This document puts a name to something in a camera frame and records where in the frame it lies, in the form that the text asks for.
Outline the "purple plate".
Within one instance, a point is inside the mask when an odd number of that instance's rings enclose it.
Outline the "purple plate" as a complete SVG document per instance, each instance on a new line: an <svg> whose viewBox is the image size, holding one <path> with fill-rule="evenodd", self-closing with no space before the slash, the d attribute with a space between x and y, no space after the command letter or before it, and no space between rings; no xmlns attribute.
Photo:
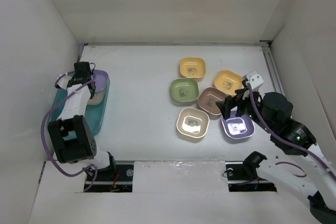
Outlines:
<svg viewBox="0 0 336 224"><path fill-rule="evenodd" d="M222 117L221 121L226 135L233 140L250 138L255 132L251 118L245 114L236 116L236 111L232 111L228 119Z"/></svg>
<svg viewBox="0 0 336 224"><path fill-rule="evenodd" d="M107 81L109 79L108 73L103 70L94 70L93 74L95 76L95 93L100 93L106 87Z"/></svg>

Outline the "brown plate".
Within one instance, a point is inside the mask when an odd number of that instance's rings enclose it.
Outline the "brown plate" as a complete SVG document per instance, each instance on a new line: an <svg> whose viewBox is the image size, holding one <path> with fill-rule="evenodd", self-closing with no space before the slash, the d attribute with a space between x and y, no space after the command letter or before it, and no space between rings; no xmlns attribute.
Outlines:
<svg viewBox="0 0 336 224"><path fill-rule="evenodd" d="M198 106L211 115L220 115L216 102L224 101L227 95L215 87L207 87L197 99Z"/></svg>

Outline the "yellow plate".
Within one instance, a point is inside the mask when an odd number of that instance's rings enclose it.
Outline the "yellow plate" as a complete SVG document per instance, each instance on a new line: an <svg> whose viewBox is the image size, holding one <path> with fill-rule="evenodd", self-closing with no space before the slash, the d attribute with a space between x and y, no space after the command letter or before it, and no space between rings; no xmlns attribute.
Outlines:
<svg viewBox="0 0 336 224"><path fill-rule="evenodd" d="M206 74L206 64L202 58L187 57L180 61L180 74L186 78L202 78Z"/></svg>
<svg viewBox="0 0 336 224"><path fill-rule="evenodd" d="M214 86L227 95L236 95L236 90L243 87L242 77L229 70L220 71L214 79Z"/></svg>

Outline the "cream plate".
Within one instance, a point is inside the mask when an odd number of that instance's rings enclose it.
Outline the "cream plate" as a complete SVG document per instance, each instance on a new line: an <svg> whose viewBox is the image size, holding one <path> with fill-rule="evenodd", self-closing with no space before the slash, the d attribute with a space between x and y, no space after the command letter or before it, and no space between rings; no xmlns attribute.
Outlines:
<svg viewBox="0 0 336 224"><path fill-rule="evenodd" d="M89 99L87 105L98 105L104 99L105 92L96 93L93 98Z"/></svg>
<svg viewBox="0 0 336 224"><path fill-rule="evenodd" d="M179 113L176 129L181 135L199 140L206 135L209 121L209 116L204 111L195 108L184 108Z"/></svg>

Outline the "cream plate front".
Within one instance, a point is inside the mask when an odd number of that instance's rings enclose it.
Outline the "cream plate front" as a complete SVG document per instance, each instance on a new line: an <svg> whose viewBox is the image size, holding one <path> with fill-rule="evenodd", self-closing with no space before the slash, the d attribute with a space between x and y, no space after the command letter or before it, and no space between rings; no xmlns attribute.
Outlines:
<svg viewBox="0 0 336 224"><path fill-rule="evenodd" d="M184 108L179 113L176 129L181 135L199 140L206 135L209 121L209 116L204 111L195 108Z"/></svg>

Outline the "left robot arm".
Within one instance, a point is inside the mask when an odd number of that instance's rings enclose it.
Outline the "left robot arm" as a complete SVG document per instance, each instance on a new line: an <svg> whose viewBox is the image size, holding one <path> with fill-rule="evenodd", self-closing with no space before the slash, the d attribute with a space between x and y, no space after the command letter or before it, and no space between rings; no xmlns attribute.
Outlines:
<svg viewBox="0 0 336 224"><path fill-rule="evenodd" d="M75 63L72 72L57 77L55 88L67 95L45 115L41 140L57 169L60 164L83 163L85 172L95 170L105 180L112 180L117 175L114 157L98 148L85 117L89 102L106 87L97 77L91 62Z"/></svg>

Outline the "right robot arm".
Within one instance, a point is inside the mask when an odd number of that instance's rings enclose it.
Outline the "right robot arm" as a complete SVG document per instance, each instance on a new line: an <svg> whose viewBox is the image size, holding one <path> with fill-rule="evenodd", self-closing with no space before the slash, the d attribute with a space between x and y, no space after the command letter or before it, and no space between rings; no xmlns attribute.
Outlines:
<svg viewBox="0 0 336 224"><path fill-rule="evenodd" d="M308 176L305 181L276 166L265 155L252 152L241 165L247 180L264 179L299 199L320 223L335 223L335 169L324 157L316 138L302 123L292 119L293 105L277 92L241 89L234 97L216 102L223 119L246 115L270 134L270 140L292 158Z"/></svg>

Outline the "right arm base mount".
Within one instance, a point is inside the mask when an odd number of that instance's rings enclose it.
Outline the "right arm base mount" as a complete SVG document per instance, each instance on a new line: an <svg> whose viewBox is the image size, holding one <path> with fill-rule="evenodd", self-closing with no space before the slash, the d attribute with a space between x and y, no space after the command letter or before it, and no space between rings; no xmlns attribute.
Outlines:
<svg viewBox="0 0 336 224"><path fill-rule="evenodd" d="M227 178L229 192L276 192L275 184L259 177L256 172L266 159L265 155L252 152L243 161L226 161L222 176Z"/></svg>

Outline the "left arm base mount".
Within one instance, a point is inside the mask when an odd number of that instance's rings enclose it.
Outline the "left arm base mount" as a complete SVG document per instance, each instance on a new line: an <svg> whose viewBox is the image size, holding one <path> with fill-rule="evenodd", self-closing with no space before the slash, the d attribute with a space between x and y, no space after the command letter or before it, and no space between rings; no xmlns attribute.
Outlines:
<svg viewBox="0 0 336 224"><path fill-rule="evenodd" d="M117 163L115 172L99 172L87 193L131 193L134 163Z"/></svg>

